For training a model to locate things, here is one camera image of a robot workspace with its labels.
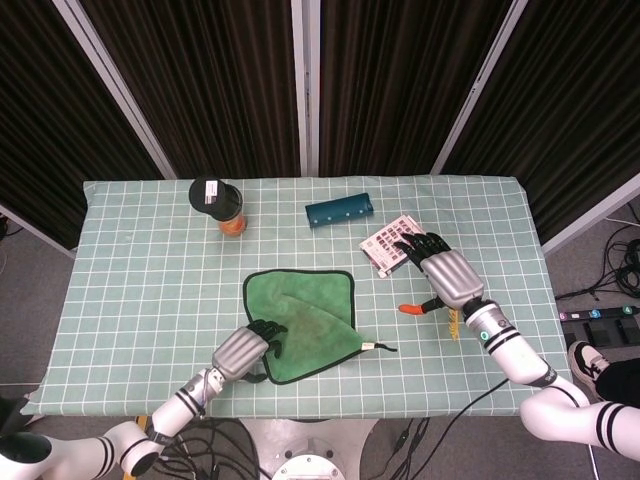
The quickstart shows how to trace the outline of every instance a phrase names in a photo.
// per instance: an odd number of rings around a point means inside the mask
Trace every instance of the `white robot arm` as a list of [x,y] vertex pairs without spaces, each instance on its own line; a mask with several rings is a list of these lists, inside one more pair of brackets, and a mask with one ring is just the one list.
[[8,480],[88,480],[106,475],[118,463],[139,476],[156,461],[180,430],[226,382],[242,378],[270,348],[271,339],[286,329],[257,320],[236,330],[213,354],[213,367],[203,369],[152,415],[152,427],[143,432],[134,422],[115,426],[102,437],[61,441],[31,433],[0,438],[0,472]]
[[500,307],[483,300],[484,285],[460,253],[434,233],[403,235],[395,246],[426,275],[438,294],[435,304],[461,310],[467,327],[507,378],[541,388],[520,405],[529,432],[543,440],[600,446],[640,460],[640,410],[613,402],[589,405],[582,391],[556,371],[511,325]]

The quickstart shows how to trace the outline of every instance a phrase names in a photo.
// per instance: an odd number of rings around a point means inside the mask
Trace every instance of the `table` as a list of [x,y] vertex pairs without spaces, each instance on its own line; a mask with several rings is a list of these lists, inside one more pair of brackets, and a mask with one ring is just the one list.
[[[524,190],[477,176],[231,180],[248,228],[223,237],[193,210],[191,181],[85,185],[88,212],[47,373],[25,412],[149,414],[246,324],[242,283],[272,268],[342,269],[356,282],[356,328],[399,347],[303,381],[229,384],[209,414],[246,418],[391,418],[455,412],[504,375],[447,312],[401,303],[434,296],[412,265],[380,279],[358,244],[401,214],[441,234],[486,282],[533,348],[568,375],[544,257]],[[368,192],[375,213],[311,230],[304,205]],[[532,389],[508,384],[470,414],[513,415]]]

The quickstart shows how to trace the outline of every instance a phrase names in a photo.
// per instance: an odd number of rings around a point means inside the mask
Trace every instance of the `white circular base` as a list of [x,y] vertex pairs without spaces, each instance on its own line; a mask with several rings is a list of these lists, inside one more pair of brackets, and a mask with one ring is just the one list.
[[345,480],[340,469],[319,455],[298,455],[285,462],[273,480]]

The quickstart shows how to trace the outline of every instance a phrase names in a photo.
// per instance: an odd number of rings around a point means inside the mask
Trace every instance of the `blue object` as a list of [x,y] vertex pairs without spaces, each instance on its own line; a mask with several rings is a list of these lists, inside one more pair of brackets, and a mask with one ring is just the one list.
[[314,203],[306,205],[304,208],[307,210],[307,218],[311,228],[373,215],[373,205],[371,205],[368,193]]

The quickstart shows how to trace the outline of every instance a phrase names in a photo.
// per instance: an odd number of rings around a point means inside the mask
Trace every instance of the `floor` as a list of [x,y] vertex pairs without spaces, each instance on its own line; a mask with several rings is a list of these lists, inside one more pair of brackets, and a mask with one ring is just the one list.
[[[640,212],[640,201],[634,202]],[[612,217],[633,221],[625,207]],[[602,250],[611,233],[621,224],[602,221],[562,249],[548,256],[547,265],[556,294],[592,283],[600,273]],[[640,238],[631,227],[620,240]],[[23,231],[0,243],[0,395],[19,396],[32,391],[45,373],[73,262],[40,239]],[[589,295],[561,301],[559,310],[578,310],[634,304],[621,294],[603,293],[599,301]],[[640,355],[631,347],[607,351],[612,360]],[[61,439],[102,434],[122,418],[48,417],[32,426],[32,431]],[[433,448],[450,418],[434,418],[425,441],[413,456],[415,472]],[[361,460],[361,478],[379,475],[407,421],[382,421],[373,429]],[[403,451],[389,463],[386,474],[403,460]],[[640,478],[640,463],[594,448],[599,478]],[[519,478],[547,480],[594,478],[587,447],[567,443],[542,442],[532,437],[517,417],[463,417],[452,428],[442,447],[420,478],[488,479]],[[121,479],[112,472],[108,480]],[[166,478],[156,474],[143,478]]]

